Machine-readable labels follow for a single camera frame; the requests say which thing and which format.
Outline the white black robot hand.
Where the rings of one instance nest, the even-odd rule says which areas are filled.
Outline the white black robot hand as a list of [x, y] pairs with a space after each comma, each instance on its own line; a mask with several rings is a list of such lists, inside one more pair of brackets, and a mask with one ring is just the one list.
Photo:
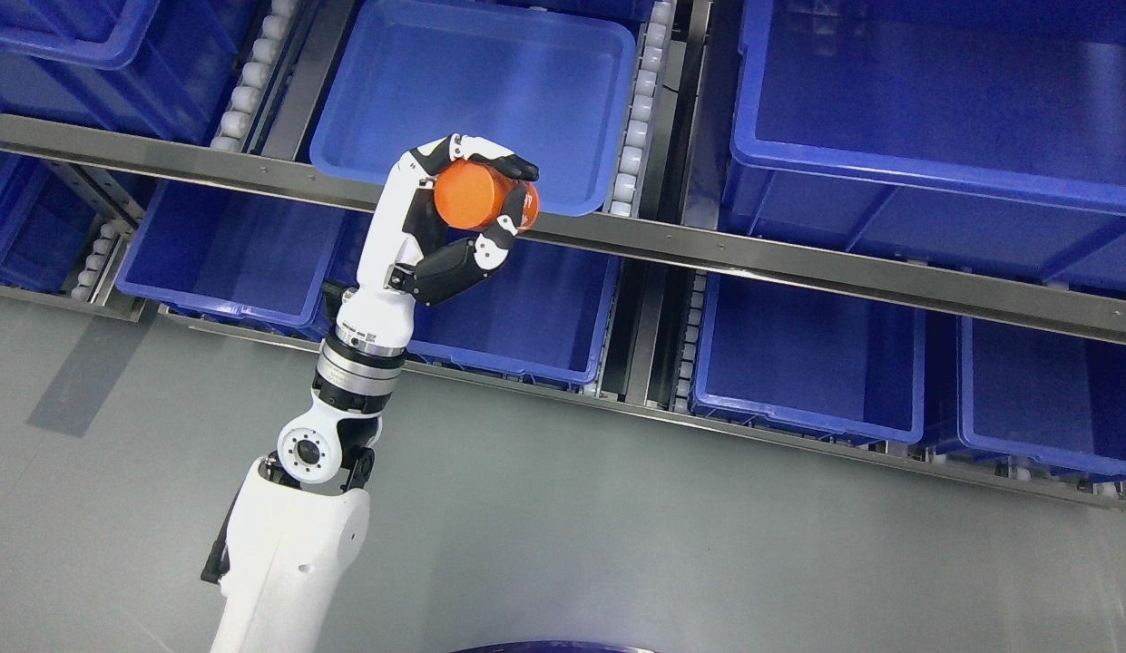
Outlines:
[[[447, 241], [434, 191], [456, 161], [513, 181], [495, 222]], [[357, 288], [336, 315], [327, 347], [345, 356], [401, 356], [414, 331], [415, 306], [434, 306], [495, 274], [528, 218], [538, 166], [488, 138], [452, 133], [402, 153], [373, 212], [356, 272]]]

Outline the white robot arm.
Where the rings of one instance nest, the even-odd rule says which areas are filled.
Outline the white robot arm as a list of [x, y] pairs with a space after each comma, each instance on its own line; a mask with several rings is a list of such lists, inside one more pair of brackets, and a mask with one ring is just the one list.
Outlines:
[[225, 598], [214, 652], [313, 652], [336, 588], [370, 524], [381, 415], [406, 343], [333, 331], [319, 349], [310, 405], [249, 467], [213, 549]]

